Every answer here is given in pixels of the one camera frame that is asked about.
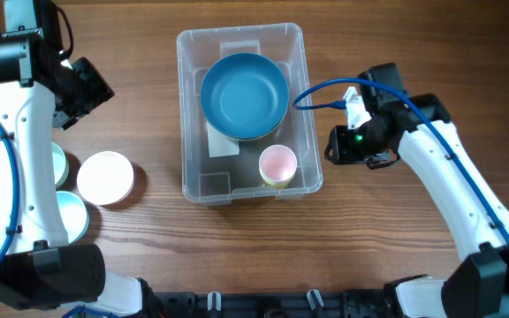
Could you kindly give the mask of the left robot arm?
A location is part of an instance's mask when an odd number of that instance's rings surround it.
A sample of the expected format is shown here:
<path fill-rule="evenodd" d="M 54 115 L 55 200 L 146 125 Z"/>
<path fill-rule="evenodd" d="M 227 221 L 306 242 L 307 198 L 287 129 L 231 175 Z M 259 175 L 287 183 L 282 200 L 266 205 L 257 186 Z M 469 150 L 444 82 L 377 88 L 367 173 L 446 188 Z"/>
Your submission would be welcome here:
<path fill-rule="evenodd" d="M 71 245 L 59 212 L 51 132 L 107 102 L 86 59 L 67 66 L 72 29 L 51 1 L 7 0 L 0 34 L 0 302 L 66 307 L 69 316 L 147 317 L 147 284 L 105 268 L 94 244 Z"/>

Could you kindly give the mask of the pale pink bowl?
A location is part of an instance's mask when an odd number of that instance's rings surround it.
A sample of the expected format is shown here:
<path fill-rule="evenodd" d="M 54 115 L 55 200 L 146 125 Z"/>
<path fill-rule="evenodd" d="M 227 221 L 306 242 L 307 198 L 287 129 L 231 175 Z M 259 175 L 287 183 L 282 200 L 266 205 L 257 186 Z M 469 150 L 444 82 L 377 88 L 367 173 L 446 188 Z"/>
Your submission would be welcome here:
<path fill-rule="evenodd" d="M 77 187 L 81 196 L 98 206 L 122 201 L 134 185 L 134 169 L 123 155 L 103 151 L 90 156 L 77 175 Z"/>

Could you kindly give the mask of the green bowl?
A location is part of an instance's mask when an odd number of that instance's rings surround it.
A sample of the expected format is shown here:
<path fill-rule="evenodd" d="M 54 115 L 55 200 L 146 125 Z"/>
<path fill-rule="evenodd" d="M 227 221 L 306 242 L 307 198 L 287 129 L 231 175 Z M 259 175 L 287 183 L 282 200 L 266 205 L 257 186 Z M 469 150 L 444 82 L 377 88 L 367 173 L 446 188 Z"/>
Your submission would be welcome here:
<path fill-rule="evenodd" d="M 66 181 L 70 167 L 64 150 L 56 143 L 52 143 L 52 160 L 55 176 L 55 186 L 56 188 L 59 188 Z"/>

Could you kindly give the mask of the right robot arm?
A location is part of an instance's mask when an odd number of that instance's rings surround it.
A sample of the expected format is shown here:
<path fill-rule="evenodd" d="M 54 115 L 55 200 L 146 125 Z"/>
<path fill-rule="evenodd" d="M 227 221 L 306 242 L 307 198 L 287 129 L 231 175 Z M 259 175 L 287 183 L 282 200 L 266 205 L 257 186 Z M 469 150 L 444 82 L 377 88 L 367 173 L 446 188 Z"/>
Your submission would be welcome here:
<path fill-rule="evenodd" d="M 444 105 L 433 94 L 408 96 L 395 64 L 370 68 L 341 84 L 360 87 L 362 106 L 331 135 L 334 163 L 391 166 L 388 150 L 428 190 L 449 228 L 460 265 L 447 278 L 418 276 L 389 286 L 400 317 L 509 317 L 509 211 L 469 158 Z"/>

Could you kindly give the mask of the light blue bowl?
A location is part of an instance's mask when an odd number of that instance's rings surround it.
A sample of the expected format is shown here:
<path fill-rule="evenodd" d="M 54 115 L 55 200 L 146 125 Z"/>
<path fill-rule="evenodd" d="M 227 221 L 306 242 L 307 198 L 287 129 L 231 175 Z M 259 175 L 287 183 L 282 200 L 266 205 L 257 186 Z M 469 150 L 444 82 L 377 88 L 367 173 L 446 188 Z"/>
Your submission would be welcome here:
<path fill-rule="evenodd" d="M 57 191 L 59 212 L 67 231 L 68 242 L 79 241 L 87 232 L 89 216 L 82 199 L 74 193 Z"/>

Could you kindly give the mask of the yellow cup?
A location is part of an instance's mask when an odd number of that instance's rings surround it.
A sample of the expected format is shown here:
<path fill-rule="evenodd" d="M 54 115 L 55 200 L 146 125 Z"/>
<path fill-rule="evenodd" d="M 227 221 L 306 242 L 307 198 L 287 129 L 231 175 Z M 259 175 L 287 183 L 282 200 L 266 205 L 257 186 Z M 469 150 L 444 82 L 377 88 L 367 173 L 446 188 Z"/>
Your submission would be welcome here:
<path fill-rule="evenodd" d="M 270 178 L 263 177 L 262 180 L 264 181 L 264 183 L 267 186 L 271 186 L 274 189 L 280 190 L 280 189 L 286 188 L 290 184 L 290 182 L 292 181 L 292 178 L 288 178 L 288 179 L 282 180 L 282 181 L 276 181 L 276 180 L 273 180 L 273 179 L 270 179 Z"/>

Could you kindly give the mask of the pink cup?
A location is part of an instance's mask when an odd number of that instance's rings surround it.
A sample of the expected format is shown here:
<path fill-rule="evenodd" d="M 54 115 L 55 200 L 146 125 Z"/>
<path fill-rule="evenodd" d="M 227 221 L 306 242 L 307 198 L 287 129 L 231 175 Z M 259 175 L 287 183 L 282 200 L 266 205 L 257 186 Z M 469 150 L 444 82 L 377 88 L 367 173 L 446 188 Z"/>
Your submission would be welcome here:
<path fill-rule="evenodd" d="M 295 176 L 298 160 L 289 147 L 277 144 L 262 151 L 258 166 L 262 178 L 282 181 Z"/>

